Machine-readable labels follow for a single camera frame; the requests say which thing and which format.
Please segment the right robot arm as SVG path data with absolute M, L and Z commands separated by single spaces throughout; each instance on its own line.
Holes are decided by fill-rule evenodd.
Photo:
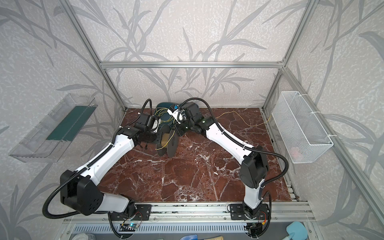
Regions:
M 289 170 L 286 157 L 264 151 L 260 146 L 254 147 L 241 141 L 227 131 L 217 120 L 209 104 L 200 98 L 190 98 L 182 104 L 173 104 L 168 109 L 173 117 L 173 129 L 180 137 L 187 131 L 205 136 L 230 153 L 241 166 L 240 179 L 245 185 L 243 211 L 246 218 L 253 220 L 261 211 L 263 204 L 262 192 L 266 185 L 282 177 Z M 285 166 L 282 172 L 270 179 L 266 179 L 269 171 L 267 156 L 275 156 L 283 160 Z

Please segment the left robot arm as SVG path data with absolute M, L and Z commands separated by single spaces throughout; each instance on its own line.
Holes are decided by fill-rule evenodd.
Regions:
M 98 185 L 106 173 L 134 147 L 141 143 L 158 144 L 161 134 L 157 132 L 161 121 L 158 116 L 139 114 L 131 125 L 119 127 L 111 142 L 93 159 L 75 171 L 67 170 L 60 177 L 60 185 L 43 204 L 43 216 L 48 219 L 62 219 L 82 214 L 89 216 L 100 212 L 123 213 L 131 217 L 135 203 L 122 195 L 103 193 Z M 63 205 L 73 209 L 66 214 L 52 214 L 49 205 L 59 194 Z

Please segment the dark grey foam spool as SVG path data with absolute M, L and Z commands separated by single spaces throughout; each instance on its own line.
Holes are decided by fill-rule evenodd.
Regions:
M 169 158 L 176 155 L 177 147 L 179 144 L 179 136 L 177 132 L 170 128 L 168 125 L 163 125 L 158 131 L 161 134 L 160 143 L 156 145 L 157 154 L 162 157 L 165 154 Z

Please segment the teal bin with yellow cables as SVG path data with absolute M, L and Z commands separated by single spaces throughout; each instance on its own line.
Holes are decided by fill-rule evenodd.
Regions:
M 168 126 L 172 127 L 174 124 L 177 123 L 175 121 L 175 119 L 167 113 L 168 108 L 172 104 L 176 104 L 176 103 L 173 103 L 173 102 L 162 102 L 162 103 L 159 103 L 156 106 L 156 108 L 155 108 L 155 116 L 158 116 L 159 119 L 161 120 L 159 128 L 161 128 L 164 125 L 168 125 Z

